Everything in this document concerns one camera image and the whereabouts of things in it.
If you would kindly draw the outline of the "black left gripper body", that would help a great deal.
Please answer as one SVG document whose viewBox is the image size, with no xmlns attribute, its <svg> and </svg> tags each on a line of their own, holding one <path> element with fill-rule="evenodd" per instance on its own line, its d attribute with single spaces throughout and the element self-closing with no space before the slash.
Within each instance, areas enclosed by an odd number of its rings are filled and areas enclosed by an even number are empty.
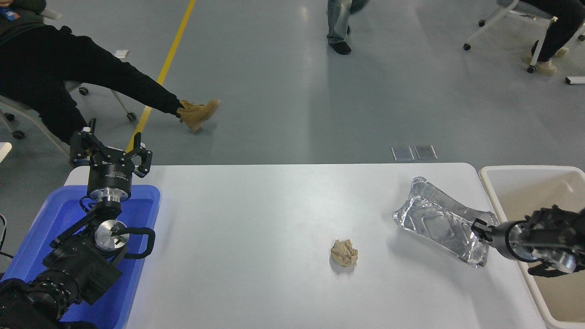
<svg viewBox="0 0 585 329">
<path fill-rule="evenodd" d="M 92 152 L 87 192 L 119 189 L 130 194 L 134 164 L 120 149 L 102 149 Z"/>
</svg>

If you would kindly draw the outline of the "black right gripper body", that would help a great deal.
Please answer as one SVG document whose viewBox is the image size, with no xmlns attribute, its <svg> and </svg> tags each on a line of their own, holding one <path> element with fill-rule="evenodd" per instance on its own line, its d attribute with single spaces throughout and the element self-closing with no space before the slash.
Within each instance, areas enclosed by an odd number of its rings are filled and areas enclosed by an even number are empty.
<svg viewBox="0 0 585 329">
<path fill-rule="evenodd" d="M 509 260 L 520 260 L 520 256 L 516 250 L 519 246 L 518 224 L 520 224 L 520 221 L 508 221 L 501 223 L 500 225 L 491 225 L 489 227 L 489 233 L 491 235 L 490 245 Z"/>
</svg>

